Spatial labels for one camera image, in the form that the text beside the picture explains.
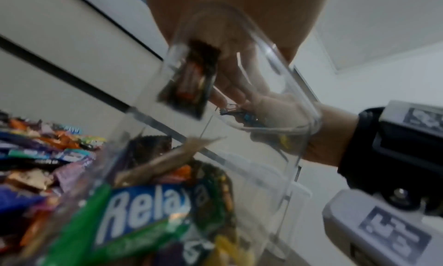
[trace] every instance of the ceiling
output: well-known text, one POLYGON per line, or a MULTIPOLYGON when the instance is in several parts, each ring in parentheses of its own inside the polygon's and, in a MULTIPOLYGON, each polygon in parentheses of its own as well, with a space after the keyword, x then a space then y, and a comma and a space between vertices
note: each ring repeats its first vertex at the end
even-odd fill
POLYGON ((443 0, 328 0, 316 32, 342 71, 443 41, 443 0))

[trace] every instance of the pile of candy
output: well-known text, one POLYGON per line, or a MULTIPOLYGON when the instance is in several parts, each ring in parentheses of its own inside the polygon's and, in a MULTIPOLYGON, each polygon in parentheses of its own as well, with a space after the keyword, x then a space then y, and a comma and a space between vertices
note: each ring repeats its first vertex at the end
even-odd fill
POLYGON ((41 265, 253 265, 250 243, 236 227, 231 180, 193 158, 213 141, 189 138, 173 149, 171 142, 132 139, 114 179, 90 191, 41 265))
POLYGON ((105 141, 80 133, 0 111, 0 258, 29 243, 105 141))

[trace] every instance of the clear plastic container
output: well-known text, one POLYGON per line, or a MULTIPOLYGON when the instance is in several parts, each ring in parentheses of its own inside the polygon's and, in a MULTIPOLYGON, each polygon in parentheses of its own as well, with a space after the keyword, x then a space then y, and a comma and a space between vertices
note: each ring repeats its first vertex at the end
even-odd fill
MULTIPOLYGON (((88 206, 97 188, 113 181, 129 141, 140 133, 164 134, 162 129, 173 136, 176 145, 190 136, 223 138, 195 158, 223 168, 231 178, 239 236, 258 259, 269 242, 275 217, 280 216, 277 211, 293 182, 308 138, 320 123, 320 113, 297 85, 275 45, 257 26, 229 6, 202 5, 183 21, 159 73, 148 81, 93 165, 64 195, 47 225, 50 228, 23 251, 18 263, 41 264, 72 217, 88 206), (196 108, 192 103, 184 107, 165 103, 159 94, 178 80, 177 74, 185 72, 192 41, 219 51, 211 78, 199 81, 207 84, 199 87, 203 103, 196 108), (205 101, 214 91, 222 94, 218 105, 223 109, 222 97, 227 103, 241 104, 235 107, 244 112, 221 115, 220 108, 205 101), (237 155, 250 161, 239 162, 237 155)), ((74 255, 65 260, 76 259, 74 255)))

